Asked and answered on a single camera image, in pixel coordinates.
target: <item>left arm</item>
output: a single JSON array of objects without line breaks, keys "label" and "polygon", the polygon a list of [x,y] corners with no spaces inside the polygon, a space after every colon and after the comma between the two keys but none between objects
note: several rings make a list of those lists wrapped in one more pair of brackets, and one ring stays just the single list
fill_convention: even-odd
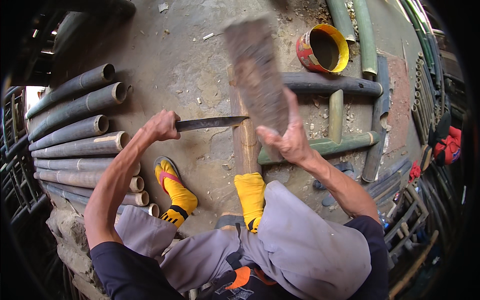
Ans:
[{"label": "left arm", "polygon": [[153,142],[180,138],[175,128],[175,121],[179,120],[180,117],[173,111],[163,110],[154,115],[105,170],[84,213],[90,249],[105,241],[123,244],[114,228],[115,216],[127,193],[134,169]]}]

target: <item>right arm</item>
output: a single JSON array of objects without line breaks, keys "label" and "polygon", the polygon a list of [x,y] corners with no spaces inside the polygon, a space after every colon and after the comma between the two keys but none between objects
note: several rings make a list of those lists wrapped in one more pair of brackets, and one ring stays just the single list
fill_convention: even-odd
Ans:
[{"label": "right arm", "polygon": [[310,148],[299,114],[297,96],[287,88],[284,89],[284,93],[289,109],[287,131],[280,136],[270,128],[258,126],[257,134],[267,145],[277,148],[287,161],[301,167],[320,181],[347,215],[370,216],[380,222],[375,201],[362,186]]}]

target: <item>knife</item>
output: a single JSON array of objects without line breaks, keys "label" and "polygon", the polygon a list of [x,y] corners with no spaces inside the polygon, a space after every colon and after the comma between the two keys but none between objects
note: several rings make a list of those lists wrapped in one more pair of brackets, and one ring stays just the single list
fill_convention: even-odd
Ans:
[{"label": "knife", "polygon": [[205,118],[205,119],[196,119],[196,120],[187,120],[187,121],[177,121],[175,122],[175,127],[178,132],[195,130],[201,128],[211,128],[211,127],[229,127],[229,126],[239,126],[240,123],[248,119],[247,116],[229,116],[229,117],[215,117],[215,118]]}]

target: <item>yellow sock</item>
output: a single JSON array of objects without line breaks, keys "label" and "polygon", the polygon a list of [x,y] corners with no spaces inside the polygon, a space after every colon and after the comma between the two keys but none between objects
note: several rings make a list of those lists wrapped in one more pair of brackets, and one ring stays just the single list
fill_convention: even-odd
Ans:
[{"label": "yellow sock", "polygon": [[265,182],[259,173],[236,175],[234,179],[239,194],[243,218],[248,230],[258,232],[264,213]]},{"label": "yellow sock", "polygon": [[[157,181],[162,170],[169,174],[175,175],[175,177],[177,176],[171,164],[166,160],[162,160],[160,162],[160,166],[155,167],[155,176]],[[175,226],[178,228],[197,207],[197,197],[180,183],[170,178],[165,178],[163,184],[165,186],[165,190],[167,190],[170,198],[172,199],[172,205],[170,206],[170,209],[168,209],[160,218],[175,224]]]}]

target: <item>foot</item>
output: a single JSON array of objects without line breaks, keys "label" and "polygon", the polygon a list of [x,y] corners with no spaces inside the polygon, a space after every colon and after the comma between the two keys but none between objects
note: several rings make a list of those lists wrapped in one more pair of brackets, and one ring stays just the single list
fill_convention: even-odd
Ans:
[{"label": "foot", "polygon": [[236,175],[234,183],[239,194],[247,229],[257,233],[264,213],[265,182],[259,173],[253,173]]},{"label": "foot", "polygon": [[197,207],[197,197],[183,185],[175,164],[165,156],[155,161],[155,177],[172,199],[170,208],[160,217],[180,227]]}]

